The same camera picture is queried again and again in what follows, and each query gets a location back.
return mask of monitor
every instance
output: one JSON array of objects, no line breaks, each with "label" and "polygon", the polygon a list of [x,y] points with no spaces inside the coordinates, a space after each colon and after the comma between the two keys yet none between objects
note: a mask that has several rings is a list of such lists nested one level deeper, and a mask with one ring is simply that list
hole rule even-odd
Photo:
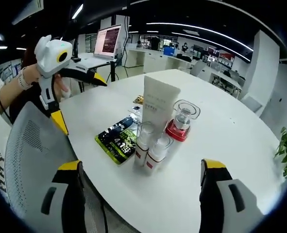
[{"label": "monitor", "polygon": [[115,25],[98,31],[94,55],[114,58],[121,25]]}]

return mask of white bottle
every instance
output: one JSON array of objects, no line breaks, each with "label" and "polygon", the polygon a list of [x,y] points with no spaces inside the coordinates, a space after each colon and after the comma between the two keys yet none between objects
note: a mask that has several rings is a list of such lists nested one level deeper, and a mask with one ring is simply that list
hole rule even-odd
[{"label": "white bottle", "polygon": [[152,175],[161,165],[166,157],[167,148],[172,140],[163,134],[148,151],[147,158],[144,162],[144,170],[148,175]]},{"label": "white bottle", "polygon": [[144,164],[149,150],[150,136],[153,131],[154,128],[149,122],[141,124],[138,128],[138,136],[135,146],[135,163],[139,166],[143,166]]}]

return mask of ceiling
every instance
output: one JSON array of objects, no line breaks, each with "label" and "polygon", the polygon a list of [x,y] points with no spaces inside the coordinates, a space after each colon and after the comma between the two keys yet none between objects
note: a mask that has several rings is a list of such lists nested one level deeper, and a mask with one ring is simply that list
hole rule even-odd
[{"label": "ceiling", "polygon": [[[215,33],[190,27],[146,25],[146,23],[168,22],[198,26],[225,34],[251,48],[255,34],[259,30],[263,30],[280,45],[280,58],[287,58],[287,51],[283,44],[266,27],[234,8],[211,0],[181,0],[175,4],[169,4],[164,0],[140,1],[133,4],[135,0],[132,0],[126,10],[121,9],[127,5],[127,0],[102,0],[96,5],[93,5],[93,1],[86,0],[83,11],[77,17],[77,22],[70,22],[72,15],[83,2],[83,0],[44,0],[44,10],[33,14],[17,25],[8,23],[5,28],[0,30],[5,37],[5,41],[0,41],[0,45],[8,46],[7,50],[0,50],[0,64],[22,57],[24,51],[16,50],[16,47],[26,48],[34,45],[43,35],[52,34],[53,38],[64,36],[64,39],[71,39],[79,33],[96,33],[100,27],[100,19],[110,16],[114,12],[130,16],[131,31],[139,31],[139,33],[159,31],[159,34],[173,36],[172,32],[187,34],[184,30],[192,30],[196,31],[200,38],[226,46],[250,60],[252,53],[248,49]],[[234,4],[257,16],[278,32],[278,24],[274,18],[271,15],[263,14],[263,11],[267,10],[264,9],[264,6],[254,7],[253,4],[234,0],[225,2]]]}]

